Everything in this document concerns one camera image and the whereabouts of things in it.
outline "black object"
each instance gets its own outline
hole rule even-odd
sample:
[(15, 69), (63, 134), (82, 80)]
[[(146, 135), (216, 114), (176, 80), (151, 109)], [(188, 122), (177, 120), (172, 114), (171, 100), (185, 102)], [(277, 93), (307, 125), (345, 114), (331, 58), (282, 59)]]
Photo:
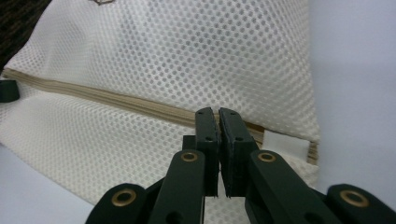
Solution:
[(227, 196), (246, 197), (251, 223), (396, 223), (395, 212), (363, 189), (338, 185), (323, 195), (309, 188), (281, 156), (258, 149), (235, 111), (220, 109), (221, 134), (211, 108), (195, 119), (196, 135), (183, 137), (164, 179), (148, 189), (109, 190), (87, 224), (203, 223), (205, 196), (217, 195), (219, 161)]
[(20, 99), (15, 80), (0, 80), (0, 103), (10, 103)]

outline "white tag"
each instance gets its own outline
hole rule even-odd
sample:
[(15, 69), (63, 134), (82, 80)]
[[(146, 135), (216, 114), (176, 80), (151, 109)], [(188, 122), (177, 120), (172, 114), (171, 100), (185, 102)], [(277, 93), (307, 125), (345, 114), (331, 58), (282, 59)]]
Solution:
[(262, 148), (306, 161), (309, 141), (281, 133), (264, 132)]

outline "white mesh bag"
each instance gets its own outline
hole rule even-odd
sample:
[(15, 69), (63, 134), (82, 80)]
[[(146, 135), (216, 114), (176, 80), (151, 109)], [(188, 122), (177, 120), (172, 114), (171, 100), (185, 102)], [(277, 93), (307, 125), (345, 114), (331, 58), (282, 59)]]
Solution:
[[(97, 203), (120, 183), (163, 177), (182, 136), (194, 134), (193, 112), (227, 107), (309, 141), (311, 160), (285, 158), (314, 186), (307, 5), (53, 0), (3, 72), (19, 81), (21, 99), (0, 105), (0, 142)], [(207, 223), (248, 223), (242, 199), (219, 195), (206, 202)]]

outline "dark woven object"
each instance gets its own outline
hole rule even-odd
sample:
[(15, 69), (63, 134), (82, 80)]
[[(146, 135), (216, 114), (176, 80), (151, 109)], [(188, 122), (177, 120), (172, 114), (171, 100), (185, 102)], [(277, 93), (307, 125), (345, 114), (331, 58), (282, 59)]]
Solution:
[(50, 0), (0, 1), (0, 68), (14, 56), (29, 39), (38, 19)]

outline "dark green object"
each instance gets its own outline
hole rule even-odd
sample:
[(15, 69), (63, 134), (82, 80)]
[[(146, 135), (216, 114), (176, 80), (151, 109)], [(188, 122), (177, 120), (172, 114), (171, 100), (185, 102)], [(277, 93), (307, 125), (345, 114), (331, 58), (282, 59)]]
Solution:
[(15, 80), (0, 80), (0, 103), (9, 103), (20, 99)]

